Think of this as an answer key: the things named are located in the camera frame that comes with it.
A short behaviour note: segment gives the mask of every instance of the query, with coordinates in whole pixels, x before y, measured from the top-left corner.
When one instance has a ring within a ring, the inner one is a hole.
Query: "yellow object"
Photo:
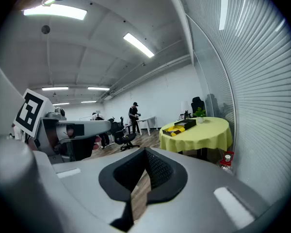
[[[203,123],[177,134],[173,137],[163,134],[162,130],[171,128],[175,122],[169,123],[160,129],[161,149],[172,152],[184,150],[198,150],[202,148],[222,149],[227,151],[233,143],[228,121],[217,117],[204,117]]]
[[[185,128],[184,128],[183,125],[174,125],[174,126],[168,128],[166,131],[171,132],[170,134],[171,134],[172,136],[175,136],[175,135],[177,135],[177,134],[174,133],[173,131],[181,131],[181,132],[183,132],[183,131],[185,131]]]

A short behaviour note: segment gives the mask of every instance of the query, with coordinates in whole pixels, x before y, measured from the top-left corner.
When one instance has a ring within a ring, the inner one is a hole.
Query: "black office chair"
[[[193,111],[193,114],[194,114],[195,111],[197,111],[198,107],[200,107],[200,108],[202,108],[202,110],[204,110],[205,103],[204,103],[204,101],[200,100],[199,97],[195,97],[195,98],[192,99],[191,106],[192,106],[192,111]]]
[[[124,134],[125,130],[124,130],[124,124],[123,124],[123,117],[121,117],[120,123],[115,122],[114,118],[109,119],[109,121],[111,122],[110,132],[114,136],[115,143],[118,145],[124,144],[123,146],[120,147],[121,151],[129,150],[135,147],[140,148],[139,145],[133,145],[131,143],[131,141],[135,139],[136,133],[127,134],[127,135]]]

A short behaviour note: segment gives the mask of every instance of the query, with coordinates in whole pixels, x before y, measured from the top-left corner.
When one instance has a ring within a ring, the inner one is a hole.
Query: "desk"
[[[140,119],[140,120],[137,120],[139,129],[140,129],[140,135],[142,135],[141,128],[140,128],[140,122],[146,122],[147,133],[149,135],[151,135],[151,133],[150,133],[150,126],[149,126],[149,120],[151,120],[151,119],[154,119],[155,120],[155,127],[156,127],[156,130],[158,130],[158,128],[157,128],[157,122],[156,122],[156,116],[151,116],[151,117],[148,117],[148,118]]]
[[[184,150],[198,150],[202,148],[227,150],[233,143],[231,130],[228,121],[217,117],[205,117],[203,123],[198,123],[192,128],[177,134],[168,136],[162,130],[174,125],[169,123],[160,130],[160,143],[162,150],[181,152]]]

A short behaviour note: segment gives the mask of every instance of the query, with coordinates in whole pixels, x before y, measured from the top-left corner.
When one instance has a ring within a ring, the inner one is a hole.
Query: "potted plant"
[[[206,111],[202,110],[202,108],[198,107],[197,111],[193,114],[193,116],[197,117],[197,122],[204,122],[204,117],[206,116]]]

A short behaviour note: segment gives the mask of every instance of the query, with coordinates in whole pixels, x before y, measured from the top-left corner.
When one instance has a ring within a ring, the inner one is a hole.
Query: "white wall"
[[[104,101],[106,118],[124,117],[128,121],[128,111],[137,102],[141,118],[156,116],[158,127],[178,120],[181,113],[181,101],[188,101],[189,113],[192,112],[192,98],[201,97],[202,90],[192,65],[181,68],[170,68],[141,84],[122,92],[110,100]]]
[[[92,116],[93,112],[96,112],[100,110],[100,112],[103,114],[103,105],[101,103],[88,103],[88,104],[69,104],[69,105],[62,105],[61,106],[65,110],[65,116],[67,120],[71,121],[79,121],[82,117],[82,120],[88,121]]]

